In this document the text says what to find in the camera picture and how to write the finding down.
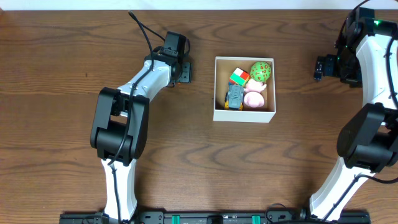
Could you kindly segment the yellow grey toy car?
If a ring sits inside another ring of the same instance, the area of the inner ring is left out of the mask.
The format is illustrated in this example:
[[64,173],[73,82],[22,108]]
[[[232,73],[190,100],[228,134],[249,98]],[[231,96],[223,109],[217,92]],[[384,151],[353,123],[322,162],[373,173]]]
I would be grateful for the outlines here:
[[243,109],[244,88],[241,85],[230,85],[225,96],[225,110]]

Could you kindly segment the pink white duck toy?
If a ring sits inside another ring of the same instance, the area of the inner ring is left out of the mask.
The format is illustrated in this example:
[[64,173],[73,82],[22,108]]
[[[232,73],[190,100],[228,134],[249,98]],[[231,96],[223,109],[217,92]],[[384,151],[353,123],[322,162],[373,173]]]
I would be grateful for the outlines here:
[[259,108],[264,106],[266,101],[262,96],[262,92],[266,88],[267,85],[265,83],[250,79],[244,88],[244,105],[250,108]]

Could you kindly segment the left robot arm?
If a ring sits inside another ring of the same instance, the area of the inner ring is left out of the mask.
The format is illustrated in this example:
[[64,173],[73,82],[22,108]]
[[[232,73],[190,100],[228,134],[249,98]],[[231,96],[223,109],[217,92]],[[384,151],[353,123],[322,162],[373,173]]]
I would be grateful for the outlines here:
[[107,201],[96,223],[130,223],[136,212],[136,162],[147,141],[149,104],[158,92],[190,83],[190,41],[168,32],[164,44],[150,51],[143,67],[117,89],[104,87],[96,105],[90,144],[97,150],[106,176]]

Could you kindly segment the white cardboard box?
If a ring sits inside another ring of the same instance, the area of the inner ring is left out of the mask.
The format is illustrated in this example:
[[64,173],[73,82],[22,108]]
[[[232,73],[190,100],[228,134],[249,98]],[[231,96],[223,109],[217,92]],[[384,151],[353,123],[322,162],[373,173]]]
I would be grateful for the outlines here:
[[[248,71],[256,62],[267,62],[271,66],[271,77],[266,81],[267,87],[262,92],[265,104],[259,108],[239,110],[224,109],[224,98],[228,91],[228,79],[235,68]],[[215,58],[214,110],[215,121],[234,121],[268,123],[276,114],[274,60],[272,58],[221,57]]]

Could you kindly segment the multicolour puzzle cube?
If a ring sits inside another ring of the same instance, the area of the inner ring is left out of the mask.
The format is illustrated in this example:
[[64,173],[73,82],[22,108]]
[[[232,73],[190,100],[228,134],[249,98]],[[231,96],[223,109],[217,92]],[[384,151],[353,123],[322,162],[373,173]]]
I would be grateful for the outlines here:
[[236,68],[234,70],[234,72],[231,74],[231,76],[229,77],[229,85],[240,85],[245,87],[246,83],[249,81],[250,79],[250,74],[248,74],[247,72],[245,72],[244,70],[240,69],[240,68]]

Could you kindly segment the green ball with red numbers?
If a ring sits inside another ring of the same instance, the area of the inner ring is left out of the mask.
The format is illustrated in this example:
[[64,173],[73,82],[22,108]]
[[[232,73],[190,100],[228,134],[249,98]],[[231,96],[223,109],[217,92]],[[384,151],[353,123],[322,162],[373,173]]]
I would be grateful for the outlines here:
[[250,76],[254,81],[266,82],[272,74],[271,64],[267,62],[256,62],[252,65]]

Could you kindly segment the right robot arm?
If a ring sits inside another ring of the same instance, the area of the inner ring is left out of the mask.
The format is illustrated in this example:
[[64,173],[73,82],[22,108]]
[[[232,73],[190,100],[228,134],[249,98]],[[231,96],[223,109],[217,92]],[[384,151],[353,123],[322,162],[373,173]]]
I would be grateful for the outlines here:
[[335,48],[336,54],[317,58],[313,77],[362,88],[363,106],[340,131],[337,162],[299,219],[369,223],[365,213],[343,209],[365,181],[397,182],[375,176],[397,163],[397,23],[376,19],[373,9],[359,4],[345,19]]

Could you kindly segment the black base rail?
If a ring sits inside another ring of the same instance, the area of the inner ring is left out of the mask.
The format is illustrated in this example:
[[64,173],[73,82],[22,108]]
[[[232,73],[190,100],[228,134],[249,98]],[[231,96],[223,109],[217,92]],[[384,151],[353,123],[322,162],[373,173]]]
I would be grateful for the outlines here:
[[[367,212],[343,212],[338,221],[322,221],[314,218],[296,218],[292,212],[271,210],[266,213],[164,213],[161,211],[141,212],[133,215],[130,221],[135,224],[265,224],[265,223],[342,223],[370,224]],[[61,214],[60,224],[118,223],[101,212],[92,214]]]

